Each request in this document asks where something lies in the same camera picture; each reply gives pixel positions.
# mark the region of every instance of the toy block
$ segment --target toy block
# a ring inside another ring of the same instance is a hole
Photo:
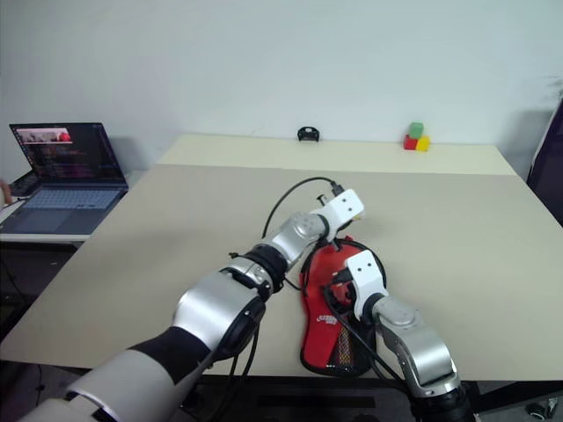
[[[411,138],[409,135],[405,135],[405,140],[403,141],[404,149],[416,149],[416,144],[418,140]]]
[[[416,150],[417,151],[428,151],[428,148],[430,148],[430,136],[423,135],[416,142]]]
[[[424,132],[424,125],[418,121],[411,123],[408,128],[408,135],[413,139],[420,139],[422,132]]]

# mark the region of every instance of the laptop screen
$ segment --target laptop screen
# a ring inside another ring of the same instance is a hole
[[[10,125],[42,183],[125,183],[101,123]]]

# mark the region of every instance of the yellow block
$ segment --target yellow block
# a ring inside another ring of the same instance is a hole
[[[417,151],[428,151],[430,148],[430,136],[423,135],[420,137],[419,141],[416,142]]]

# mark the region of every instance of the table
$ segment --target table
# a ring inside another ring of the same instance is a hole
[[[420,308],[465,380],[559,380],[563,230],[493,146],[298,142],[187,135],[100,224],[0,347],[6,360],[93,367],[170,323],[181,294],[252,247],[269,208],[312,174],[353,187],[350,233]],[[274,223],[308,211],[304,187]],[[312,376],[298,359],[298,293],[267,303],[252,375]],[[210,374],[228,372],[218,362]]]
[[[129,189],[131,189],[143,176],[144,171],[131,171],[125,174]],[[19,207],[24,205],[24,201],[19,201],[10,205],[6,209],[0,210],[0,222],[3,222]],[[90,235],[56,235],[56,234],[20,234],[20,233],[0,233],[0,242],[14,243],[33,243],[33,244],[74,244],[76,247],[90,238]]]

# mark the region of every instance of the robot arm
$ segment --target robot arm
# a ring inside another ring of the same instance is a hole
[[[474,421],[448,347],[417,309],[389,295],[372,252],[348,258],[346,267],[355,289],[354,314],[375,324],[397,356],[414,415],[423,422]]]
[[[121,352],[72,383],[64,400],[49,399],[25,422],[156,422],[170,418],[214,361],[240,353],[307,246],[333,240],[363,212],[352,190],[319,210],[291,216],[225,268],[199,280],[179,300],[172,326]]]

